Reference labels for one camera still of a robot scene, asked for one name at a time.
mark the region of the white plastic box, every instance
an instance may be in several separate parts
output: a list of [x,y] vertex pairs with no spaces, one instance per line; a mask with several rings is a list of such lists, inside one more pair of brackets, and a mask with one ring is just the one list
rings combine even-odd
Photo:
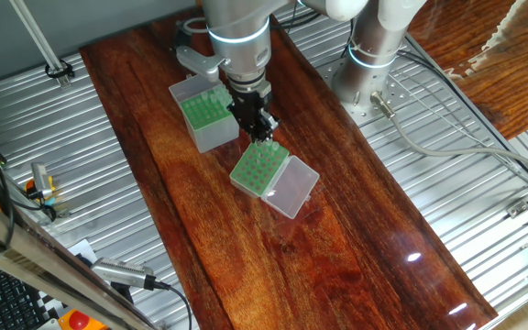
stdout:
[[184,122],[199,152],[204,153],[239,136],[239,125],[226,109],[231,103],[231,96],[220,81],[209,82],[203,76],[196,75],[172,85],[169,90],[182,111]]

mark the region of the varnished wood surface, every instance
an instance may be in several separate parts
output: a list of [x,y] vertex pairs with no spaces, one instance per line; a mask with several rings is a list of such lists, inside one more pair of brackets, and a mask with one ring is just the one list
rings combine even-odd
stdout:
[[279,32],[267,68],[282,119],[274,137],[321,178],[294,220],[233,187],[248,138],[196,150],[168,90],[188,73],[171,52],[173,27],[81,54],[202,329],[463,330],[496,315]]
[[503,136],[528,129],[528,0],[428,0],[409,31]]

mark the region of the gray cable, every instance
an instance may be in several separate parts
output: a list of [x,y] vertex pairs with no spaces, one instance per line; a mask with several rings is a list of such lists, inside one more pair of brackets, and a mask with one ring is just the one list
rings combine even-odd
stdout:
[[473,153],[490,153],[490,154],[497,154],[500,156],[505,156],[513,160],[519,160],[523,162],[524,164],[528,165],[527,158],[521,155],[517,155],[513,152],[502,150],[499,148],[466,148],[466,149],[442,150],[442,151],[435,151],[435,150],[423,148],[419,146],[418,144],[412,142],[411,139],[407,136],[407,134],[404,133],[404,130],[402,129],[401,124],[399,123],[399,120],[396,118],[396,116],[392,117],[390,121],[392,122],[396,130],[399,131],[399,134],[401,135],[401,137],[405,141],[407,141],[407,143],[409,144],[409,146],[411,146],[412,149],[424,155],[427,155],[427,156],[450,157],[450,156],[466,155],[466,154],[473,154]]

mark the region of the keyboard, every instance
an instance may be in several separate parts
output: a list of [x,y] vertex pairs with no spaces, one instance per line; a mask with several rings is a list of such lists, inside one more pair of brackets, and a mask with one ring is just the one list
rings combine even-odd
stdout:
[[33,330],[46,321],[38,290],[0,270],[0,330]]

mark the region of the pipette tip box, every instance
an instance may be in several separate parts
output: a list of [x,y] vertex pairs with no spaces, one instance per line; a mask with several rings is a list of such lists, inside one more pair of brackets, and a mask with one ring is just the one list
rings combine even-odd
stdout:
[[229,175],[231,183],[294,219],[319,174],[302,160],[289,156],[278,142],[252,143]]
[[199,152],[219,147],[239,136],[239,125],[227,107],[232,98],[220,82],[201,75],[172,85],[170,93]]

